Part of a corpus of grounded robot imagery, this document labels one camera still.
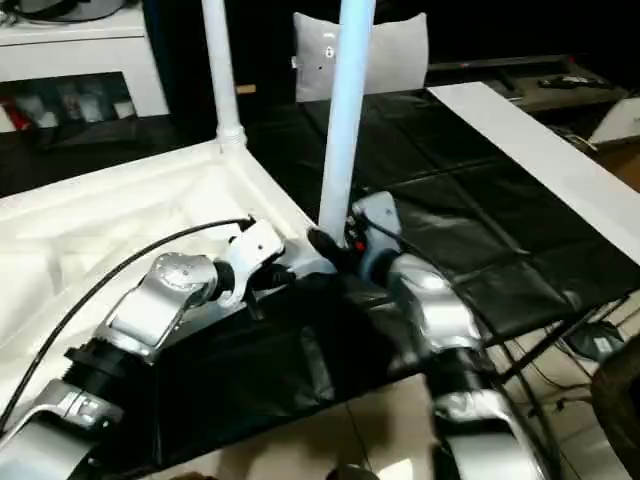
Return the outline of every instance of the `white cushion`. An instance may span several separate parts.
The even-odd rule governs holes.
[[[331,98],[340,25],[294,13],[297,36],[296,100]],[[365,93],[424,86],[429,63],[424,13],[402,22],[375,25],[369,45]]]

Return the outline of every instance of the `white metal pipe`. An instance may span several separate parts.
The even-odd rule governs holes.
[[[202,13],[218,115],[217,140],[223,148],[224,145],[244,145],[247,137],[238,116],[224,0],[202,0]]]
[[[342,0],[319,226],[344,244],[376,0]]]

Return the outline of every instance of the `white panel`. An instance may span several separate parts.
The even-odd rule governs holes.
[[[482,83],[429,89],[640,264],[640,195]]]

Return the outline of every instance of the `white shelf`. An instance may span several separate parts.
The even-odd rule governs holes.
[[[0,27],[0,46],[34,43],[144,37],[142,5],[123,8],[114,15],[93,22],[64,25],[20,22]]]

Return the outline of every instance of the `dark background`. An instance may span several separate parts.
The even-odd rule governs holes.
[[[256,85],[239,98],[243,120],[264,106],[295,101],[293,13],[337,22],[339,0],[227,0],[229,36],[237,85]],[[508,9],[442,10],[426,0],[379,0],[376,23],[428,16],[430,62],[513,56],[573,54],[628,89],[640,86],[640,45],[633,39],[636,13],[607,15],[599,7],[573,11],[556,3],[514,4]],[[210,138],[215,106],[201,4],[197,0],[145,0],[145,17],[169,108],[194,140]]]

